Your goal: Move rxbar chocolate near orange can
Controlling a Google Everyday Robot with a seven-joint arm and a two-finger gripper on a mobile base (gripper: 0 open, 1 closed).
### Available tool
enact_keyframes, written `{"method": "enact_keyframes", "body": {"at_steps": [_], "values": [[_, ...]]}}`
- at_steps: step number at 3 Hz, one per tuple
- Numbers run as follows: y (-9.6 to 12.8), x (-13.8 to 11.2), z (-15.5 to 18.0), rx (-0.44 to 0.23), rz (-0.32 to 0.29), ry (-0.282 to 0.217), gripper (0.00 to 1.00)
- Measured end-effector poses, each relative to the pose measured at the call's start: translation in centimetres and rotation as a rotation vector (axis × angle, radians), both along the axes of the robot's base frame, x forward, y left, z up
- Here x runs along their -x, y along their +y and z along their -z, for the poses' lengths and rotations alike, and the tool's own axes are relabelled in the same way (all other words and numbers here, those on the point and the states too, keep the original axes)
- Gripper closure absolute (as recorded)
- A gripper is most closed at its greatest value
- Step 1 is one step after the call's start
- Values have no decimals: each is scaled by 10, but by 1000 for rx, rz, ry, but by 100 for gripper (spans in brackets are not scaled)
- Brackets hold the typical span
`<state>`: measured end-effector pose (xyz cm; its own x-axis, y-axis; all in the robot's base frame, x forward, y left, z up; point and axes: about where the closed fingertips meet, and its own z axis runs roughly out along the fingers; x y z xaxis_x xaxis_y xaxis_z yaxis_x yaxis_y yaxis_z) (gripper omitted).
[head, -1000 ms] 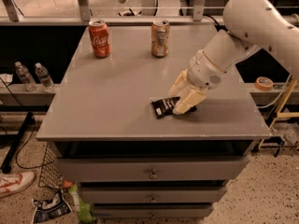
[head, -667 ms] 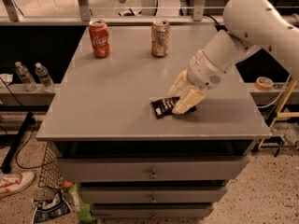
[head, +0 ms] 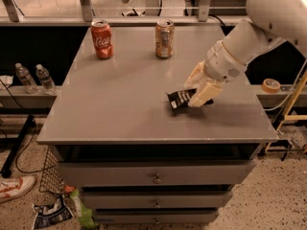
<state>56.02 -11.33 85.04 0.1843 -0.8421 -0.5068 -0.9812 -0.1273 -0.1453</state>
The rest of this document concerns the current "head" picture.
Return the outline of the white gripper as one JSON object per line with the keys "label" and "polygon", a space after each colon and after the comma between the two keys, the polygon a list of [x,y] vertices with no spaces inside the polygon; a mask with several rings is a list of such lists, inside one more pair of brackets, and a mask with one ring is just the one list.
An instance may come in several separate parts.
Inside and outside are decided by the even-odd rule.
{"label": "white gripper", "polygon": [[[233,40],[217,41],[207,52],[205,62],[199,62],[186,82],[185,88],[197,88],[190,99],[189,107],[201,107],[218,96],[223,90],[221,81],[235,81],[247,69],[245,48]],[[205,73],[213,79],[206,80]]]}

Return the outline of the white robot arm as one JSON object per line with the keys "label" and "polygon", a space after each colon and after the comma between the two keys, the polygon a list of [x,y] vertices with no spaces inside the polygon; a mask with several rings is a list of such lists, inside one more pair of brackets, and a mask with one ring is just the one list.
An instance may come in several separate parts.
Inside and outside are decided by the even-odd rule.
{"label": "white robot arm", "polygon": [[248,17],[208,50],[184,83],[196,90],[190,107],[218,96],[255,58],[285,41],[307,56],[307,0],[247,0],[246,11]]}

